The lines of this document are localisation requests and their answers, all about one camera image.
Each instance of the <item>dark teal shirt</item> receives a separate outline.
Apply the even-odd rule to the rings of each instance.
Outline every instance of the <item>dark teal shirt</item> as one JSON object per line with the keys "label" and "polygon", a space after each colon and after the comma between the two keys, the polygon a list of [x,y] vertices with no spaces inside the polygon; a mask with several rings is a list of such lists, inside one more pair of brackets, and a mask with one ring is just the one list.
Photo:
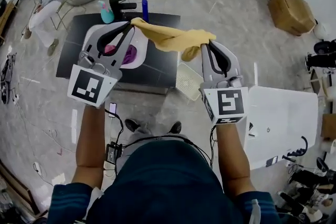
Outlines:
{"label": "dark teal shirt", "polygon": [[[91,191],[79,183],[55,186],[48,223],[82,219]],[[269,193],[253,191],[230,200],[195,148],[181,141],[155,141],[129,157],[90,208],[87,223],[248,223],[254,199],[261,223],[280,223]]]}

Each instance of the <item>black table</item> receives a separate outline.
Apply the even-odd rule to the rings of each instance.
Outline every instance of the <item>black table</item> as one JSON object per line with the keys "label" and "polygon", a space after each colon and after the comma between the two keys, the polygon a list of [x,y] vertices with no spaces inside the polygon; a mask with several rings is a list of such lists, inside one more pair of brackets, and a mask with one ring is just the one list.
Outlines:
{"label": "black table", "polygon": [[[142,17],[142,13],[125,13],[127,20]],[[149,13],[149,23],[160,26],[178,28],[180,16]],[[68,36],[64,43],[56,77],[70,78],[72,65],[78,63],[78,56],[82,50],[85,35],[94,25],[104,24],[99,13],[75,16],[70,24]],[[167,90],[176,86],[177,52],[163,52],[156,49],[149,40],[144,63],[138,68],[122,69],[122,78],[116,90],[132,90],[166,94]]]}

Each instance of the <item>striped sleeve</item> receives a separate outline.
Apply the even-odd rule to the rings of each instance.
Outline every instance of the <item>striped sleeve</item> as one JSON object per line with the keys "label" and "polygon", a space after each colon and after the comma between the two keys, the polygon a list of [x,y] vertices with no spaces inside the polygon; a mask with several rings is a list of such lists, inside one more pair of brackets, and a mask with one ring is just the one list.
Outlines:
{"label": "striped sleeve", "polygon": [[243,213],[247,223],[251,218],[254,219],[252,223],[281,223],[269,193],[259,191],[243,193],[236,197],[235,204]]}
{"label": "striped sleeve", "polygon": [[69,224],[86,215],[92,188],[83,183],[55,185],[47,224]]}

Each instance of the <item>white basket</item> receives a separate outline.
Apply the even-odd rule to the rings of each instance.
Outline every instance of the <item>white basket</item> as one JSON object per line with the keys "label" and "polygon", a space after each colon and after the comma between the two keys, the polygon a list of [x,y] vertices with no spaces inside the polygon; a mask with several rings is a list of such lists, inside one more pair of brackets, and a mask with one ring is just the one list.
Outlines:
{"label": "white basket", "polygon": [[185,94],[189,99],[196,101],[200,96],[200,88],[203,78],[192,70],[185,63],[177,67],[176,88]]}

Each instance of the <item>wooden bench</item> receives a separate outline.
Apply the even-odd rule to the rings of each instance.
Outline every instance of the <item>wooden bench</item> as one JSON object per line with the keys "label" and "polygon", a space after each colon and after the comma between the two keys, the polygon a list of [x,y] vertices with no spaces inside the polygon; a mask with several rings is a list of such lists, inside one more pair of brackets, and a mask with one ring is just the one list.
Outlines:
{"label": "wooden bench", "polygon": [[8,1],[6,9],[3,15],[0,17],[0,39],[2,39],[2,41],[5,41],[5,38],[3,36],[3,31],[8,21],[8,18],[10,14],[12,13],[12,11],[15,9],[17,9],[17,6],[14,5],[13,0]]}

